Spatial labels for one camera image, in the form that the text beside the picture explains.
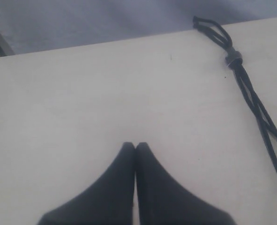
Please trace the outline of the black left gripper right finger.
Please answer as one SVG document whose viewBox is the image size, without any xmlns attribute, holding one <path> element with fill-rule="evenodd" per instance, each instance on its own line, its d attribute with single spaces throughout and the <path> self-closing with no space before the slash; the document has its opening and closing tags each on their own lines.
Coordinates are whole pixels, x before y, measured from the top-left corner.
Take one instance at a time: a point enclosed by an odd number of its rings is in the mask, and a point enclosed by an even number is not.
<svg viewBox="0 0 277 225">
<path fill-rule="evenodd" d="M 233 225 L 233 218 L 180 185 L 149 145 L 136 147 L 136 189 L 142 225 Z"/>
</svg>

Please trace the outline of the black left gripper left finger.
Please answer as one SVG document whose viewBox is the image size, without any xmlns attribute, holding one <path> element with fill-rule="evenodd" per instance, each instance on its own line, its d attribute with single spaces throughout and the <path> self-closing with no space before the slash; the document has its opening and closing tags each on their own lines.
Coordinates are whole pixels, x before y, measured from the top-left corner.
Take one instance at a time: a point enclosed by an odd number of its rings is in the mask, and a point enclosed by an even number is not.
<svg viewBox="0 0 277 225">
<path fill-rule="evenodd" d="M 85 191 L 44 214 L 40 225 L 130 225 L 133 222 L 135 147 L 123 143 L 107 170 Z"/>
</svg>

